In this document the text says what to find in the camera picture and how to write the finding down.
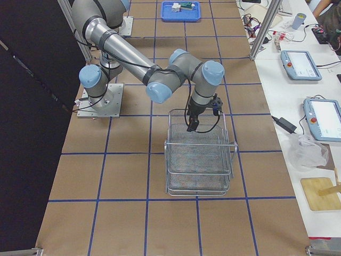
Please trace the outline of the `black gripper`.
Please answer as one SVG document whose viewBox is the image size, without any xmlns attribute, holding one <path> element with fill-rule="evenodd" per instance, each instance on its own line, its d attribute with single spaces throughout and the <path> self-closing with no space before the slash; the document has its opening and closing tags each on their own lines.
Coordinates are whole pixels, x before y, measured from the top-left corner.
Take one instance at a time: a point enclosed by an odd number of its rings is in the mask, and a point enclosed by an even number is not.
<svg viewBox="0 0 341 256">
<path fill-rule="evenodd" d="M 187 128 L 187 132 L 195 132 L 199 125 L 198 117 L 202 114 L 207 108 L 207 104 L 201 105 L 196 103 L 194 100 L 190 100 L 188 104 L 187 115 L 189 116 L 189 125 Z"/>
</svg>

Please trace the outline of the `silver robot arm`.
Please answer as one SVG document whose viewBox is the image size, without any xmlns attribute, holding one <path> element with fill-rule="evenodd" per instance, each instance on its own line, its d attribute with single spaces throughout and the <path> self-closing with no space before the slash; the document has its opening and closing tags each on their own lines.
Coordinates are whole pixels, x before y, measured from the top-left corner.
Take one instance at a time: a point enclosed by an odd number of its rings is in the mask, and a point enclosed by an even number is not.
<svg viewBox="0 0 341 256">
<path fill-rule="evenodd" d="M 106 0 L 102 1 L 107 25 L 114 29 L 121 26 L 123 14 L 129 10 L 130 2 L 127 0 Z"/>
<path fill-rule="evenodd" d="M 185 82 L 194 82 L 195 88 L 185 107 L 187 131 L 199 126 L 199 115 L 206 108 L 221 116 L 222 102 L 216 94 L 225 74 L 216 61 L 202 62 L 189 52 L 177 49 L 162 69 L 153 63 L 118 33 L 123 14 L 129 10 L 129 1 L 74 1 L 71 17 L 75 28 L 87 43 L 108 54 L 146 86 L 146 93 L 156 103 L 163 103 Z"/>
</svg>

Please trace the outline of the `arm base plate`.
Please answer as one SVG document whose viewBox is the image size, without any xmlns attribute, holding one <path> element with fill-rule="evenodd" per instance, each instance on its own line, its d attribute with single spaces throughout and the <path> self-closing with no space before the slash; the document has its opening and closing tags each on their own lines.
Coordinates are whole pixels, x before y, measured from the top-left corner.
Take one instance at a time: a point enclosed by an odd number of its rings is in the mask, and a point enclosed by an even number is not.
<svg viewBox="0 0 341 256">
<path fill-rule="evenodd" d="M 90 105 L 88 95 L 83 89 L 82 100 L 79 102 L 77 108 L 78 118 L 107 118 L 120 116 L 121 101 L 123 97 L 124 84 L 123 83 L 109 83 L 107 92 L 103 99 L 93 106 Z"/>
<path fill-rule="evenodd" d="M 131 37 L 133 29 L 133 16 L 123 17 L 123 22 L 119 27 L 118 34 L 122 37 Z"/>
</svg>

